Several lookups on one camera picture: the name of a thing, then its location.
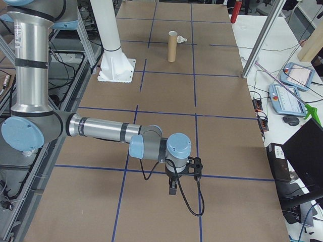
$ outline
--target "robotic arm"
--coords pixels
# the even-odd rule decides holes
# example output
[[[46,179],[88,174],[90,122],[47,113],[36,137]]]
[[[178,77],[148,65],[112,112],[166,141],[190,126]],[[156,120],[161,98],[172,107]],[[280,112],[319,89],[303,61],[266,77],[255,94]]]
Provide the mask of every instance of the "robotic arm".
[[[10,5],[8,15],[15,24],[17,102],[11,108],[13,116],[2,125],[2,135],[11,147],[30,151],[58,137],[76,135],[129,143],[130,156],[166,163],[170,194],[176,193],[182,175],[193,175],[199,187],[202,164],[198,157],[190,157],[191,141],[186,135],[163,138],[157,126],[82,117],[54,111],[48,105],[48,30],[77,28],[76,0],[4,1]],[[99,78],[113,81],[129,77],[134,67],[122,53],[112,1],[91,3],[104,47]]]

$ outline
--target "wooden block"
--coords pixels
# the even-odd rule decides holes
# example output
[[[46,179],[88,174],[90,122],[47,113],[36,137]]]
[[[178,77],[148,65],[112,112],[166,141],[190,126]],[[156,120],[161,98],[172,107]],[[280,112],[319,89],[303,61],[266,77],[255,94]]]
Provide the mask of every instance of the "wooden block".
[[[305,42],[301,51],[297,54],[301,62],[311,62],[317,53],[323,48],[323,22],[314,30],[310,38]]]

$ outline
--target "black band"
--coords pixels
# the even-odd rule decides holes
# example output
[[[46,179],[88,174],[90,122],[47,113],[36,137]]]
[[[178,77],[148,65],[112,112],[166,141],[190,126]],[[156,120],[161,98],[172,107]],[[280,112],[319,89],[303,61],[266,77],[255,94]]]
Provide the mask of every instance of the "black band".
[[[29,59],[15,59],[15,66],[17,67],[32,67],[32,68],[41,68],[48,69],[48,62],[38,62]]]
[[[166,143],[167,138],[161,138],[159,143],[159,155],[158,155],[158,161],[159,163],[163,163],[166,161]]]
[[[11,29],[8,27],[8,25],[2,19],[0,19],[0,22],[5,26],[5,28],[8,30],[8,32],[10,34],[15,35],[14,33],[11,32]]]
[[[142,125],[139,127],[138,134],[140,135]]]
[[[120,142],[126,142],[126,131],[129,123],[123,123],[120,130]]]
[[[17,112],[11,110],[11,114],[17,117],[46,117],[53,115],[54,111],[49,112]]]
[[[55,21],[59,20],[65,13],[66,11],[66,0],[63,0],[63,8],[61,13],[55,18]]]
[[[86,136],[84,134],[84,124],[86,122],[86,120],[88,119],[88,117],[83,117],[81,120],[80,120],[80,123],[79,123],[79,135],[80,136]]]
[[[32,10],[32,9],[27,9],[27,8],[23,8],[23,7],[19,7],[19,6],[8,6],[7,7],[7,12],[19,12],[19,13],[23,13],[23,14],[29,14],[29,15],[34,15],[43,19],[47,19],[51,22],[55,22],[55,18],[52,15],[49,14],[45,14],[36,10]]]
[[[70,122],[71,122],[72,117],[73,117],[75,114],[76,114],[75,112],[71,113],[71,114],[69,115],[69,117],[67,118],[67,120],[66,120],[66,124],[65,124],[65,131],[66,131],[66,134],[67,134],[68,136],[71,136],[71,133],[70,133]]]
[[[117,51],[118,49],[115,49],[115,50],[104,49],[104,50],[109,51],[109,52],[113,52],[113,51]]]
[[[53,113],[56,117],[57,117],[57,119],[60,121],[60,124],[61,124],[61,132],[60,132],[60,135],[59,135],[59,137],[62,135],[62,133],[63,133],[63,121],[62,121],[62,119],[61,119],[61,117],[58,115],[58,113]]]

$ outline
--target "grid line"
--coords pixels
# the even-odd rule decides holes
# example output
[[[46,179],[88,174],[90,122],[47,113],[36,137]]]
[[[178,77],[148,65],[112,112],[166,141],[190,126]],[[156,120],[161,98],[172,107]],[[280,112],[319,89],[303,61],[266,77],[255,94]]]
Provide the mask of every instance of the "grid line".
[[[91,169],[91,170],[109,170],[109,171],[126,171],[134,173],[142,173],[141,170],[135,169],[121,169],[121,168],[109,168],[109,167],[97,167],[97,166],[82,166],[82,165],[65,165],[65,164],[56,164],[55,167],[64,167],[64,168],[75,168],[75,169]],[[153,171],[153,174],[166,174],[162,171]],[[226,175],[209,175],[202,174],[202,177],[206,178],[218,178],[218,179],[234,179],[234,180],[252,180],[259,182],[274,182],[274,179],[269,178],[254,178],[254,177],[242,177],[242,176],[226,176]]]
[[[138,111],[138,105],[136,107],[135,117],[134,117],[134,120],[133,120],[134,124],[136,123],[136,120],[137,120],[137,111]],[[113,228],[113,234],[112,234],[111,242],[114,242],[115,238],[116,238],[116,231],[117,231],[117,226],[118,226],[118,219],[119,219],[119,213],[120,213],[120,208],[121,208],[121,200],[122,200],[123,190],[124,190],[124,187],[125,187],[125,181],[126,181],[126,175],[127,175],[127,169],[128,169],[128,162],[129,162],[129,152],[128,152],[128,155],[127,155],[126,165],[125,165],[125,169],[124,169],[124,173],[123,173],[121,190],[120,190],[119,201],[118,201],[118,208],[117,208],[116,219],[115,219],[115,224],[114,224],[114,228]]]
[[[152,34],[152,29],[153,29],[153,23],[154,23],[154,20],[155,20],[155,15],[156,15],[156,10],[157,10],[157,5],[158,3],[156,3],[155,5],[155,11],[153,12],[153,17],[152,17],[152,23],[151,23],[151,29],[150,29],[150,35],[149,35],[149,42],[148,42],[148,49],[149,49],[149,46],[150,46],[150,41],[151,41],[151,34]]]
[[[195,139],[196,139],[196,156],[199,157],[198,149],[198,125],[197,125],[197,114],[195,114]],[[201,195],[200,192],[197,192],[198,195],[198,212],[201,213]],[[202,217],[199,217],[199,228],[200,228],[200,242],[203,242],[203,230],[202,230]]]
[[[156,21],[174,21],[174,22],[188,22],[190,23],[190,20],[173,20],[173,19],[142,19],[142,18],[119,18],[116,19],[131,19],[131,20],[156,20]],[[214,23],[214,24],[231,24],[230,22],[221,22],[221,21],[193,21],[196,23]]]

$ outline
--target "metal rack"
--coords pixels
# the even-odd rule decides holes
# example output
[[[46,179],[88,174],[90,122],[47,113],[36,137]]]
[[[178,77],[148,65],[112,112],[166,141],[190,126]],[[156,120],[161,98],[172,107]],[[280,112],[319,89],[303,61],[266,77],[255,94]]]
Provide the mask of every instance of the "metal rack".
[[[78,31],[78,34],[86,34],[84,30]],[[79,68],[74,81],[68,86],[55,90],[57,95],[65,96],[60,108],[51,99],[49,99],[49,104],[55,110],[76,111],[92,74],[93,65],[95,65],[94,60],[96,61],[100,57],[101,49],[99,45],[91,44],[86,36],[80,38],[82,39],[81,43],[79,39],[60,40],[57,38],[57,34],[58,32],[51,39],[58,48],[57,52],[82,53],[84,60],[75,64],[75,67],[79,66]],[[89,61],[87,54],[89,49],[93,53],[90,55],[91,61]],[[52,70],[49,74],[50,82],[61,83],[66,81],[66,78],[62,77],[60,65],[51,65],[49,68]],[[13,103],[15,103],[16,90],[15,87],[12,88],[14,89],[12,99]],[[4,112],[9,112],[9,99],[10,92],[0,102],[0,115]],[[21,152],[11,148],[0,136],[0,170],[6,171],[4,172],[5,175],[0,179],[7,180],[4,182],[11,189],[9,191],[10,196],[18,194],[18,197],[13,200],[14,208],[12,211],[9,209],[0,210],[0,241],[12,241],[10,240],[11,236],[14,236],[15,241],[23,239],[40,202],[42,191],[46,187],[63,142],[64,138],[58,138],[45,144],[42,149],[30,157],[25,157]],[[3,194],[0,195],[0,200],[6,200]]]

